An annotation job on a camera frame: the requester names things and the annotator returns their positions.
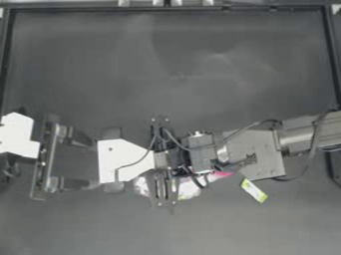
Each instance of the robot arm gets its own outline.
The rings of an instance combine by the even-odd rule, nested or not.
[[[144,149],[140,154],[134,154],[136,145],[132,143],[131,147],[116,147],[120,154],[131,156],[125,163],[117,164],[113,154],[99,154],[100,174],[103,171],[108,173],[108,169],[111,176],[113,172],[117,173],[116,178],[111,177],[104,183],[127,180],[120,179],[127,172],[131,179],[142,176],[148,190],[144,194],[148,195],[152,205],[171,207],[178,200],[182,178],[190,177],[199,188],[204,188],[206,184],[215,180],[212,173],[239,172],[250,180],[290,180],[291,177],[285,176],[285,156],[309,152],[309,157],[313,157],[317,150],[341,149],[341,112],[299,117],[283,122],[269,120],[239,130],[196,131],[183,138],[175,137],[170,120],[158,118],[152,121],[151,136],[155,135],[151,151]],[[139,161],[144,153],[150,157],[146,161]]]

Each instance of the white bracket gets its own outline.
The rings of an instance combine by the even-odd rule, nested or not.
[[[142,162],[135,163],[147,153],[147,150],[124,139],[107,139],[97,142],[100,183],[130,181],[142,173],[155,168],[155,156],[151,151]]]
[[[40,143],[31,141],[33,120],[12,113],[2,117],[0,127],[0,153],[37,158]]]

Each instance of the black cable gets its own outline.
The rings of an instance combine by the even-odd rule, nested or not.
[[[307,159],[306,159],[306,162],[305,162],[305,165],[302,167],[302,170],[301,170],[299,174],[295,175],[295,176],[290,176],[290,177],[275,177],[275,178],[273,178],[274,180],[277,180],[277,181],[291,181],[291,180],[295,180],[307,171],[307,169],[310,167],[310,164],[311,164],[311,161],[313,161],[314,156],[315,156],[317,147],[318,147],[318,141],[319,141],[321,131],[322,131],[322,125],[323,125],[323,121],[325,121],[325,118],[326,118],[329,113],[330,113],[330,111],[327,111],[323,114],[321,114],[318,116],[318,118],[315,119],[315,121],[313,122],[314,132],[313,132],[313,137],[311,137],[311,141],[310,141],[310,151],[309,151]]]
[[[210,145],[204,145],[204,146],[188,148],[188,147],[183,146],[183,145],[178,142],[176,138],[174,137],[174,135],[171,134],[171,132],[170,132],[164,127],[163,127],[163,131],[166,132],[166,134],[167,134],[170,140],[175,143],[175,145],[176,145],[180,149],[183,149],[183,150],[186,150],[186,151],[194,151],[194,150],[198,150],[198,149],[202,149],[202,148],[214,147],[214,144],[210,144]]]
[[[234,139],[236,136],[239,136],[243,132],[246,132],[249,129],[251,129],[251,128],[257,127],[257,126],[261,126],[261,125],[263,125],[263,124],[266,124],[266,123],[277,123],[277,124],[279,124],[281,121],[278,121],[278,120],[265,120],[265,121],[261,121],[261,122],[255,122],[255,123],[253,123],[251,125],[249,125],[249,126],[241,128],[238,131],[235,131],[228,137],[226,137],[226,138],[223,139],[223,141],[230,141],[230,140]],[[183,145],[178,142],[176,138],[172,136],[171,132],[170,132],[164,127],[163,127],[163,131],[166,132],[168,138],[170,138],[171,141],[175,143],[175,145],[176,145],[180,149],[183,149],[183,150],[186,150],[186,151],[195,151],[195,150],[198,150],[198,149],[214,147],[214,144],[210,144],[210,145],[203,145],[203,146],[199,146],[199,147],[188,148],[188,147],[183,146]]]
[[[263,120],[263,121],[261,121],[261,122],[255,122],[255,123],[253,123],[251,125],[249,125],[249,126],[241,128],[239,130],[236,130],[228,137],[226,137],[226,138],[223,139],[223,141],[230,141],[230,140],[232,140],[236,136],[239,136],[239,135],[241,135],[243,132],[246,132],[249,129],[255,128],[255,127],[258,127],[258,126],[261,126],[261,125],[263,125],[263,124],[267,124],[267,123],[279,124],[281,121],[278,121],[278,120]]]
[[[159,133],[155,132],[155,135],[154,135],[154,137],[152,137],[152,140],[151,140],[148,149],[147,149],[144,155],[142,156],[142,158],[140,158],[139,160],[136,160],[135,162],[128,163],[128,164],[125,164],[125,165],[117,167],[117,168],[113,170],[113,172],[115,172],[115,180],[119,180],[119,170],[120,170],[120,169],[136,165],[138,163],[140,163],[140,162],[146,159],[146,157],[148,156],[148,154],[150,154],[150,152],[151,152],[151,150],[152,150],[152,148],[154,148],[154,145],[155,145],[155,141],[156,141],[156,137],[158,137],[158,136],[159,136]]]
[[[191,181],[194,182],[194,184],[196,185],[196,187],[199,189],[204,189],[204,188],[208,188],[208,181],[207,181],[207,176],[204,175],[204,182],[206,182],[206,185],[202,185],[200,182],[198,181],[194,173],[191,172],[191,170],[183,165],[182,166],[182,169],[186,171]]]

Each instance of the metal rod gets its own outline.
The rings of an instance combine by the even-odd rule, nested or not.
[[[341,65],[339,65],[339,55],[338,55],[338,50],[337,50],[333,12],[331,12],[330,6],[322,6],[321,13],[322,13],[322,23],[323,23],[326,47],[327,47],[331,76],[333,76],[333,83],[334,83],[334,91],[335,91],[335,101],[339,106],[341,105]]]

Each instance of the black surface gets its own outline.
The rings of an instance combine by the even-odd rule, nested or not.
[[[152,115],[179,133],[315,114],[334,103],[315,13],[20,14],[15,22],[9,109],[63,116],[99,136],[105,126],[146,144]],[[96,156],[60,151],[57,172],[96,177]],[[303,158],[286,160],[289,174]],[[1,193],[1,254],[321,254],[339,251],[339,194],[323,160],[295,182],[238,177],[180,204],[175,216],[148,201],[101,190],[28,199],[31,168]]]

